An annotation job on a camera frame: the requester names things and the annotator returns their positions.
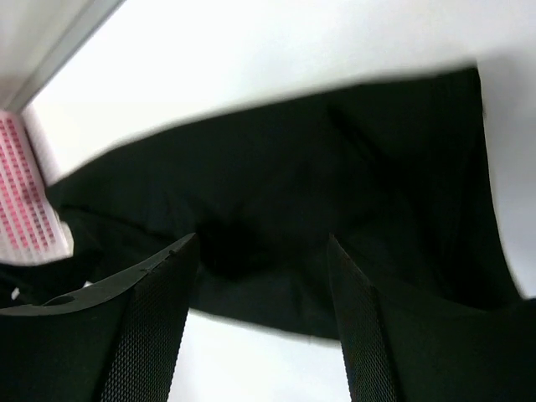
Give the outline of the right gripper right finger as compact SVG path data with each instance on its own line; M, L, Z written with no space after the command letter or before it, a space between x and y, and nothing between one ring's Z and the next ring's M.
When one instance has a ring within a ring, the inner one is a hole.
M354 401L532 401L535 302L478 310L359 265L327 245Z

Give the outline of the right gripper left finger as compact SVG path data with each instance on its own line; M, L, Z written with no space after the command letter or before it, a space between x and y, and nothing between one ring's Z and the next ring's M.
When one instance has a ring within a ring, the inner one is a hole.
M2 400L166 400L197 269L188 234L41 306L2 309Z

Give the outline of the black t shirt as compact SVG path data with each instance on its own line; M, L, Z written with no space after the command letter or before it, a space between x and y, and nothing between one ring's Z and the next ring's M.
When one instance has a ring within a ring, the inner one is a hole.
M1 304L42 304L200 241L193 308L337 338L325 246L482 310L521 298L492 203L478 70L351 85L159 132L46 194L74 255L1 268Z

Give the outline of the white plastic basket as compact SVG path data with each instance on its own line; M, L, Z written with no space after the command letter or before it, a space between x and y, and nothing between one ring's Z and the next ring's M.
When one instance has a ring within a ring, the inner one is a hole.
M34 266L70 258L74 240L45 196L23 124L1 112L1 262Z

